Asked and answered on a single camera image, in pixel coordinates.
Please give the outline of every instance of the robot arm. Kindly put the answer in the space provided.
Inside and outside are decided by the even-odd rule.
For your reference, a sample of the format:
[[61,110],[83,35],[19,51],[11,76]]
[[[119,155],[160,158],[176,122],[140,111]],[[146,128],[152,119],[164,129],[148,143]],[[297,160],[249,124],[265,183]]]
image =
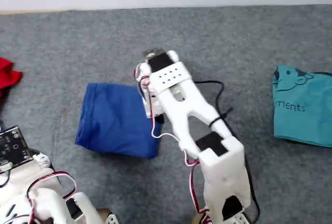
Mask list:
[[[147,117],[165,113],[180,149],[199,159],[205,180],[206,214],[212,223],[247,223],[241,214],[251,200],[244,147],[206,102],[177,53],[148,52],[147,60],[137,66],[134,75]],[[189,133],[189,116],[209,125],[212,132],[194,141]]]
[[114,215],[104,222],[82,192],[63,198],[60,175],[75,182],[66,172],[54,172],[45,154],[29,149],[18,126],[1,132],[0,223],[118,224]]

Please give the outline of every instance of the teal t-shirt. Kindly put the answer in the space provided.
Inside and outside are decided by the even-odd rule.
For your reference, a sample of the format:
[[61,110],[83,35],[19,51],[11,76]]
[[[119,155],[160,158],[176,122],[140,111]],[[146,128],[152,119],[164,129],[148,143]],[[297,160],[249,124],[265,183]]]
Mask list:
[[332,74],[279,65],[272,92],[275,137],[332,147]]

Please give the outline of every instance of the white plastic part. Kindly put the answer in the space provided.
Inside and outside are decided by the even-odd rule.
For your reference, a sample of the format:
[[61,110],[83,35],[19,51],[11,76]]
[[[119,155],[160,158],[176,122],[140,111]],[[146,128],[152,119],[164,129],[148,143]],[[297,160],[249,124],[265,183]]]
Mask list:
[[104,224],[105,222],[94,208],[89,198],[82,192],[75,193],[71,198],[75,200],[76,205],[81,209],[86,224]]
[[38,162],[40,168],[49,168],[51,166],[50,159],[43,153],[33,155],[32,157]]
[[[49,163],[48,157],[44,154],[36,155],[34,160],[11,171],[8,184],[4,188],[0,188],[0,223],[8,221],[13,215],[30,214],[31,206],[26,198],[26,190],[34,180],[53,172],[51,168],[45,167]],[[34,201],[35,216],[40,220],[52,217],[56,224],[75,223],[62,198],[61,185],[57,178],[36,184],[30,191],[30,197]],[[79,192],[72,198],[81,209],[86,224],[105,223],[85,194]],[[22,219],[14,221],[12,224],[17,223],[22,223]]]
[[[199,158],[202,167],[204,184],[204,199],[207,214],[213,224],[248,224],[237,219],[243,210],[250,205],[250,185],[244,163],[244,147],[232,136],[225,123],[219,119],[211,129],[224,140],[222,144],[228,150],[220,157],[208,148],[201,151],[189,133],[188,117],[195,116],[207,125],[219,117],[216,109],[208,104],[195,83],[191,79],[186,67],[179,62],[175,51],[167,52],[175,63],[157,72],[149,74],[148,89],[144,91],[145,99],[149,92],[155,96],[153,109],[158,106],[157,112],[164,111],[172,123],[173,132],[179,139],[179,147],[191,157]],[[147,116],[150,117],[150,105],[143,99]],[[243,206],[235,216],[224,221],[222,209],[231,196],[236,196]]]
[[[184,96],[183,101],[178,101],[171,91],[170,87],[175,85],[180,87]],[[170,119],[173,132],[180,140],[180,149],[197,158],[200,150],[189,133],[188,117],[195,116],[209,125],[219,117],[216,109],[206,102],[182,62],[152,73],[149,87],[152,88],[160,106]],[[223,138],[232,136],[222,120],[216,121],[212,125],[212,130]]]
[[2,164],[0,166],[0,172],[8,171],[12,168],[12,162]]
[[106,219],[105,224],[119,224],[119,221],[114,214],[110,214]]
[[178,62],[178,54],[174,50],[167,51],[166,54],[172,59],[173,62]]
[[[40,168],[36,160],[25,163],[10,172],[10,180],[4,188],[0,188],[0,206],[20,194],[25,194],[27,187],[36,179],[54,172],[51,168]],[[61,186],[56,178],[41,182],[35,189],[47,186],[58,194],[62,194]]]
[[243,209],[250,205],[250,185],[244,163],[243,145],[235,138],[224,139],[228,150],[218,157],[211,148],[199,153],[204,176],[204,199],[207,214],[213,223],[223,223],[222,207],[232,195],[241,202]]

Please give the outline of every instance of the blue cloth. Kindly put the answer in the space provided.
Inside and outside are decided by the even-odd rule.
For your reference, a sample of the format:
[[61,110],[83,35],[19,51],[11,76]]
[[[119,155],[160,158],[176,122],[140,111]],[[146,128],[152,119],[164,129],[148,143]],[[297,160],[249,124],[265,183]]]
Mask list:
[[332,74],[280,65],[272,91],[274,136],[332,147]]
[[[89,83],[75,144],[97,152],[153,158],[159,140],[151,136],[151,129],[136,87]],[[160,132],[156,123],[155,135]]]

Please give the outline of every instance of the black cable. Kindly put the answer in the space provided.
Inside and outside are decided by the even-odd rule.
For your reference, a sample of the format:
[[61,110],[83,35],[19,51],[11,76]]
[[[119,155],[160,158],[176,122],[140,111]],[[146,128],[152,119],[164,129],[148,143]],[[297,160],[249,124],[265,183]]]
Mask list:
[[253,198],[253,201],[256,205],[256,209],[257,209],[257,214],[255,219],[253,220],[253,224],[255,224],[258,219],[260,218],[260,207],[256,198],[256,194],[255,194],[255,189],[254,189],[254,185],[253,185],[253,178],[251,176],[251,172],[250,172],[250,166],[249,166],[249,162],[247,159],[247,156],[244,155],[244,163],[245,163],[245,167],[247,169],[247,174],[248,174],[248,179],[249,179],[249,185],[250,185],[250,192],[251,192],[251,197]]
[[194,81],[194,83],[196,84],[204,84],[204,83],[215,83],[215,84],[220,84],[221,85],[221,89],[219,90],[217,96],[216,96],[216,100],[215,100],[215,108],[219,114],[219,117],[214,119],[209,127],[211,127],[213,125],[214,122],[216,122],[219,119],[225,119],[227,117],[227,115],[233,110],[232,107],[228,108],[227,111],[225,113],[222,113],[219,107],[219,101],[220,101],[220,97],[223,93],[223,91],[225,90],[225,84],[222,81],[219,80],[203,80],[203,81]]
[[[224,121],[225,125],[227,126],[227,128],[229,129],[229,131],[231,132],[231,134],[238,139],[238,137],[236,136],[235,132],[230,127],[228,122],[225,119],[223,119],[223,121]],[[244,155],[244,164],[245,164],[245,168],[246,168],[247,174],[248,174],[251,197],[252,197],[252,199],[255,203],[256,209],[257,209],[256,217],[253,220],[253,224],[255,224],[258,221],[258,219],[260,218],[260,207],[259,207],[259,204],[258,204],[258,201],[257,201],[257,198],[256,198],[255,188],[254,188],[254,184],[253,184],[253,178],[251,176],[250,166],[249,166],[249,162],[248,162],[248,159],[247,159],[246,155]]]
[[[222,81],[218,81],[218,80],[204,80],[204,81],[195,81],[196,84],[202,84],[202,83],[216,83],[216,84],[220,84],[222,86],[222,88],[220,89],[220,91],[218,92],[218,95],[216,97],[216,100],[215,100],[215,108],[219,114],[219,117],[214,119],[210,124],[209,124],[209,127],[211,128],[211,126],[219,119],[222,119],[225,123],[225,125],[227,126],[227,128],[229,129],[229,131],[231,132],[231,134],[237,138],[235,132],[233,131],[233,129],[230,127],[230,125],[227,123],[226,121],[226,117],[227,115],[233,110],[232,107],[230,107],[225,113],[222,113],[220,111],[220,107],[219,107],[219,100],[220,100],[220,97],[225,89],[225,84],[222,82]],[[247,174],[248,174],[248,179],[249,179],[249,186],[250,186],[250,192],[251,192],[251,197],[255,203],[255,206],[256,206],[256,209],[257,209],[257,215],[254,219],[254,221],[252,222],[253,224],[255,224],[258,219],[260,218],[260,207],[259,207],[259,204],[258,204],[258,201],[257,201],[257,198],[256,198],[256,194],[255,194],[255,189],[254,189],[254,184],[253,184],[253,178],[252,178],[252,175],[251,175],[251,171],[250,171],[250,166],[249,166],[249,162],[248,162],[248,159],[246,157],[246,155],[244,156],[244,161],[245,161],[245,167],[246,167],[246,170],[247,170]]]
[[10,179],[10,170],[7,172],[7,180],[4,182],[4,184],[0,185],[0,188],[4,188],[8,184],[9,179]]

